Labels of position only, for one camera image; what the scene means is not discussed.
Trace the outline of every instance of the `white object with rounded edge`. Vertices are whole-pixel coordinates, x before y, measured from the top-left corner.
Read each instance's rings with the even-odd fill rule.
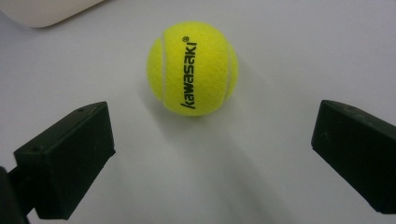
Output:
[[[71,17],[103,0],[0,0],[0,10],[30,27],[45,27]]]

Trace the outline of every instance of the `tennis ball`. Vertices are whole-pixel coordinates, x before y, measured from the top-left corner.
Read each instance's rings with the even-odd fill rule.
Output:
[[[166,108],[184,116],[202,116],[230,97],[238,61],[219,30],[204,22],[184,21],[155,40],[147,76],[154,95]]]

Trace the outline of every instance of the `brand logo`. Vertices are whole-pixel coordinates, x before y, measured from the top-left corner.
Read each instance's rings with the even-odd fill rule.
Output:
[[[181,105],[189,109],[195,109],[194,64],[197,43],[189,42],[190,38],[188,36],[184,36],[182,40],[186,42],[186,51],[184,52],[183,66],[184,102]]]

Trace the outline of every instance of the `tabletop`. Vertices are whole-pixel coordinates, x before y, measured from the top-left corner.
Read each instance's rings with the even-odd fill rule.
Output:
[[[311,147],[323,99],[396,124],[394,0],[107,0],[47,28],[0,13],[0,165],[71,111],[107,101],[116,155],[67,223],[394,223]],[[163,107],[154,40],[204,21],[239,79],[200,118]],[[40,220],[32,223],[64,223]]]

